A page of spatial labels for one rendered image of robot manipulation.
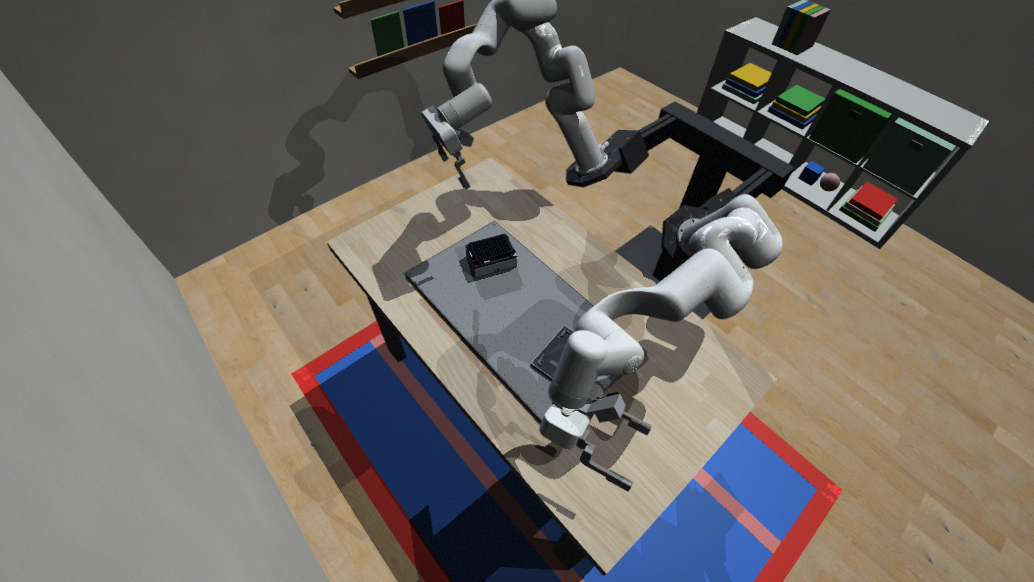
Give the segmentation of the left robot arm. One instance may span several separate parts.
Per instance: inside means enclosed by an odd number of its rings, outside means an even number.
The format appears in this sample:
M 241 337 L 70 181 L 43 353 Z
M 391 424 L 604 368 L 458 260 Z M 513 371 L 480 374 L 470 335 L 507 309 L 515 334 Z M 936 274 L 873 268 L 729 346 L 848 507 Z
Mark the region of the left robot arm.
M 704 218 L 685 221 L 677 241 L 691 258 L 652 287 L 608 295 L 577 321 L 549 386 L 556 403 L 595 413 L 599 423 L 620 419 L 626 405 L 619 392 L 598 399 L 589 395 L 599 376 L 634 372 L 644 353 L 612 320 L 639 314 L 681 321 L 704 301 L 717 319 L 730 318 L 752 295 L 754 281 L 746 266 L 763 268 L 782 251 L 781 234 L 759 202 L 747 194 Z

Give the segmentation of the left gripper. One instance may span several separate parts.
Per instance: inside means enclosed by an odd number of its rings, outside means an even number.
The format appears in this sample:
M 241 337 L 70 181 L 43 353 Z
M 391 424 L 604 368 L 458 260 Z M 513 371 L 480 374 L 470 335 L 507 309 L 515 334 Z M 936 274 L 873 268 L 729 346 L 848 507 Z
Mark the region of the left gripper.
M 599 474 L 606 477 L 606 480 L 617 485 L 626 491 L 629 491 L 632 487 L 633 482 L 622 474 L 618 474 L 613 470 L 608 470 L 591 460 L 595 445 L 586 441 L 590 430 L 587 429 L 594 413 L 583 413 L 578 409 L 565 408 L 558 403 L 556 403 L 549 394 L 549 398 L 552 404 L 544 413 L 542 422 L 539 427 L 539 431 L 542 436 L 549 439 L 550 441 L 561 446 L 565 449 L 573 449 L 576 446 L 580 449 L 584 449 L 580 461 L 583 465 L 589 467 Z M 594 389 L 589 395 L 591 399 L 598 399 L 603 397 L 602 388 L 594 384 Z M 651 425 L 624 411 L 624 419 L 628 420 L 628 426 L 648 435 L 651 430 Z

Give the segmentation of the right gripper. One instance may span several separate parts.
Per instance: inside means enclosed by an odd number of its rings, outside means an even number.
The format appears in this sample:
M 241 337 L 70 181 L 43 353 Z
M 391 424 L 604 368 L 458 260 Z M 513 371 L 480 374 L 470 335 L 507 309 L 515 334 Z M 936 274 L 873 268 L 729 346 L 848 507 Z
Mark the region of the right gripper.
M 461 177 L 458 177 L 458 179 L 459 179 L 461 185 L 462 186 L 464 185 L 463 186 L 464 189 L 465 188 L 469 189 L 472 186 L 468 183 L 466 177 L 464 176 L 462 170 L 460 169 L 463 164 L 466 163 L 465 160 L 464 160 L 464 158 L 461 156 L 461 152 L 459 152 L 460 150 L 462 150 L 463 147 L 462 147 L 459 139 L 457 137 L 456 132 L 454 132 L 455 130 L 452 129 L 453 127 L 451 126 L 449 120 L 447 119 L 447 117 L 445 116 L 445 114 L 443 113 L 443 111 L 440 110 L 440 108 L 437 108 L 437 110 L 435 108 L 433 108 L 433 106 L 430 106 L 430 108 L 427 108 L 426 110 L 424 110 L 423 112 L 421 112 L 421 115 L 422 115 L 423 119 L 425 120 L 426 124 L 430 125 L 432 127 L 432 129 L 434 130 L 434 131 L 432 131 L 433 132 L 432 137 L 434 139 L 435 143 L 437 144 L 437 146 L 439 148 L 438 149 L 438 153 L 440 155 L 442 160 L 445 162 L 449 158 L 448 158 L 447 154 L 445 153 L 444 149 L 442 148 L 440 144 L 444 146 L 444 148 L 448 151 L 448 153 L 451 156 L 453 156 L 453 157 L 455 157 L 457 159 L 457 161 L 455 162 L 454 166 L 455 166 L 455 169 L 457 169 L 459 175 L 461 176 Z

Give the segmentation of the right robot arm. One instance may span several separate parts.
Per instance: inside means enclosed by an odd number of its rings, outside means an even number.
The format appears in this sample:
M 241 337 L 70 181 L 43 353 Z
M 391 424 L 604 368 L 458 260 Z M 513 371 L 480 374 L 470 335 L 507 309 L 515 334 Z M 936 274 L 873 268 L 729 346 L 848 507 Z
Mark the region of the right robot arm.
M 476 83 L 472 59 L 476 52 L 494 55 L 512 26 L 531 41 L 542 76 L 547 82 L 570 80 L 570 83 L 551 88 L 545 103 L 573 153 L 578 164 L 576 172 L 585 175 L 606 164 L 608 156 L 604 151 L 610 144 L 607 141 L 597 144 L 581 112 L 594 106 L 592 78 L 583 51 L 576 45 L 560 45 L 555 29 L 548 23 L 556 13 L 556 0 L 492 0 L 472 32 L 475 34 L 456 40 L 446 55 L 443 72 L 454 97 L 439 108 L 462 146 L 472 147 L 474 137 L 458 129 L 492 106 L 486 88 Z

